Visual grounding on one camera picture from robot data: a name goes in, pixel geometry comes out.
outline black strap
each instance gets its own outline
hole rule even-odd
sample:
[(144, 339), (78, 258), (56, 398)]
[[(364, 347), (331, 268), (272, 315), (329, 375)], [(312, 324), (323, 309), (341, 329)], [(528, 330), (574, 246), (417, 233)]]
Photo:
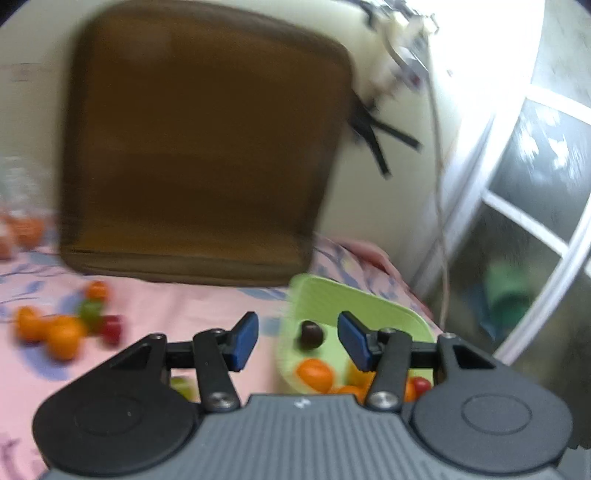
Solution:
[(392, 135), (394, 138), (398, 138), (401, 142), (413, 148), (414, 150), (420, 150), (422, 145), (420, 142), (410, 135), (407, 135), (400, 130), (386, 125), (385, 123), (377, 120), (369, 112), (369, 109), (361, 101), (361, 98), (354, 92), (353, 93), (353, 112), (349, 118), (349, 125), (351, 128), (365, 140), (372, 154), (374, 155), (375, 161), (378, 164), (378, 168), (384, 178), (392, 176), (382, 148), (379, 146), (378, 138), (375, 135), (374, 127), (379, 128), (381, 131)]

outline cable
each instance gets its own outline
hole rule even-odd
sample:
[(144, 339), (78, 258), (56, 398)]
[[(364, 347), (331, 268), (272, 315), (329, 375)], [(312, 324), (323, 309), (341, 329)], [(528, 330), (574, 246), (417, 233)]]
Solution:
[(435, 147), (435, 211), (437, 215), (437, 230), (439, 238), (439, 253), (441, 255), (441, 283), (442, 294), (441, 309), (439, 311), (439, 328), (445, 331), (447, 314), (449, 312), (450, 280), (449, 280), (449, 258), (445, 241), (445, 225), (443, 219), (443, 199), (441, 198), (441, 184), (443, 182), (443, 171), (445, 168), (443, 148), (441, 146), (441, 123), (437, 110), (435, 87), (433, 85), (433, 59), (431, 57), (431, 41), (427, 36), (427, 90), (429, 104), (431, 107), (431, 127), (433, 129), (433, 141)]

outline red fruit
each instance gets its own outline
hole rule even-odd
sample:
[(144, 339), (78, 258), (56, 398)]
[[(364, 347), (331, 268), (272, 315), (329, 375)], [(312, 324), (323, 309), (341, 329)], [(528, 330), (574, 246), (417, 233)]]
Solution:
[(431, 390), (431, 382), (423, 377), (412, 377), (411, 382), (414, 385), (414, 389), (417, 392), (417, 398), (421, 398), (421, 396)]
[(121, 342), (121, 318), (118, 315), (105, 315), (100, 337), (109, 346), (118, 346)]

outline glass pane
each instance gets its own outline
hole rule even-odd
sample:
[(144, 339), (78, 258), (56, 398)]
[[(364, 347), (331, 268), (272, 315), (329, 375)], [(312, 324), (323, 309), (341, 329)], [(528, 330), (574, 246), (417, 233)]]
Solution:
[(591, 14), (575, 0), (546, 0), (532, 82), (591, 107)]
[(591, 279), (584, 272), (514, 368), (569, 404), (574, 443), (591, 447)]
[[(482, 206), (452, 262), (446, 329), (494, 352), (538, 296), (558, 260), (517, 224)], [(440, 285), (427, 304), (439, 312)]]
[(568, 242), (591, 192), (591, 125), (526, 100), (491, 190)]

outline blue gripper pad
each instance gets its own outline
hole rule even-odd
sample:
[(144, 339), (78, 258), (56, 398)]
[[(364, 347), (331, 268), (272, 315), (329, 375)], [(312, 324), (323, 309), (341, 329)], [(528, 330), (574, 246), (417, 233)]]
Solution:
[(365, 333), (341, 313), (337, 320), (337, 334), (355, 366), (362, 372), (369, 372), (373, 361)]
[(232, 372), (239, 372), (245, 367), (258, 340), (257, 314), (251, 312), (241, 323), (240, 328), (235, 332), (236, 343), (232, 352), (224, 355), (228, 370)]

